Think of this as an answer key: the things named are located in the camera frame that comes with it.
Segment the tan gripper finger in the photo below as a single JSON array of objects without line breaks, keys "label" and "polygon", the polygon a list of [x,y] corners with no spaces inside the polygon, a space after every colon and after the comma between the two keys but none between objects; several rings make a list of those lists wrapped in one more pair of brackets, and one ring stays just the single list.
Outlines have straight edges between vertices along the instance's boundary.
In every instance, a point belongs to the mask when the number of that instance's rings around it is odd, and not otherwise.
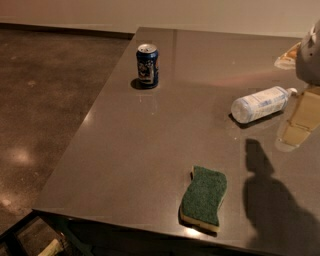
[{"label": "tan gripper finger", "polygon": [[274,62],[274,66],[283,70],[292,70],[296,68],[297,52],[301,43],[293,45],[289,50],[283,53]]},{"label": "tan gripper finger", "polygon": [[280,126],[275,146],[290,152],[303,144],[320,126],[320,87],[309,86],[298,96],[291,116]]}]

